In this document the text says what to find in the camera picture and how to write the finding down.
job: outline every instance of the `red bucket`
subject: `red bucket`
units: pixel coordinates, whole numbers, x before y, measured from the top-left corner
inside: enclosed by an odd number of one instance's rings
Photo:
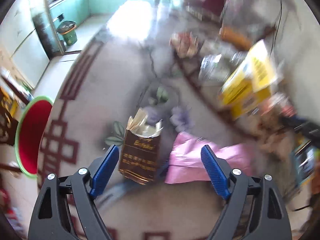
[[[41,138],[52,109],[45,96],[34,98],[26,107],[18,124],[15,153],[21,171],[30,178],[37,176],[37,161]]]

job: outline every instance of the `green leaf pattern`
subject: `green leaf pattern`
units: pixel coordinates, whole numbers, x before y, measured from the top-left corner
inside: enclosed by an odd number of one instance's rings
[[[121,146],[124,141],[124,127],[120,122],[115,121],[113,123],[113,131],[116,133],[116,136],[109,136],[107,139],[105,139],[105,143],[109,146],[113,144],[116,146]]]
[[[168,92],[163,88],[163,87],[158,87],[157,90],[157,99],[158,102],[161,103],[165,103],[166,101],[168,101],[169,99],[169,94]]]

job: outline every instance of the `blue gripper pad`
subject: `blue gripper pad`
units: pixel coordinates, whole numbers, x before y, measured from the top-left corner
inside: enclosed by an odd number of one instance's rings
[[[119,148],[114,145],[92,178],[92,188],[89,193],[92,199],[96,199],[97,196],[102,194],[118,163],[118,160]]]
[[[203,146],[201,149],[201,161],[210,177],[216,193],[224,200],[228,200],[231,195],[228,189],[228,179],[207,146]]]

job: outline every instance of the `metal screw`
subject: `metal screw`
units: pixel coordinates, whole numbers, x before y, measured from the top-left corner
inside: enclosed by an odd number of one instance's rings
[[[53,173],[51,173],[51,174],[48,175],[47,178],[48,178],[49,180],[52,180],[52,179],[54,179],[55,176],[56,176],[56,175],[54,175]]]
[[[235,175],[240,175],[240,174],[241,174],[241,170],[239,170],[239,169],[233,169],[233,170],[232,170],[232,173],[235,174]]]
[[[264,175],[264,178],[269,181],[272,180],[272,177],[269,174]]]
[[[87,172],[88,172],[88,170],[87,170],[86,168],[79,169],[79,171],[78,171],[78,173],[79,173],[80,175],[84,175],[84,174],[86,174]]]

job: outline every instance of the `black cable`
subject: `black cable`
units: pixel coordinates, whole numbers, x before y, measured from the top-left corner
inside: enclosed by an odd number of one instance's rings
[[[310,205],[304,206],[304,207],[302,207],[302,208],[297,208],[297,209],[294,209],[294,210],[292,210],[292,211],[294,211],[294,212],[300,211],[300,210],[305,209],[305,208],[307,208],[307,207],[310,207]]]
[[[280,8],[280,10],[279,10],[279,13],[278,13],[278,15],[277,15],[277,18],[275,19],[275,24],[273,25],[274,27],[276,27],[276,23],[277,23],[277,21],[279,20],[279,18],[280,18],[280,14],[281,14],[281,8]]]
[[[275,40],[272,41],[272,47],[271,47],[271,51],[270,51],[270,57],[271,57],[271,53],[272,53],[273,47],[274,47],[275,44],[276,44],[276,39],[277,39],[277,35],[278,35],[280,23],[281,23],[281,17],[282,17],[282,0],[280,0],[280,20],[279,20],[279,24],[278,24],[278,27],[277,27],[277,32],[276,32]]]

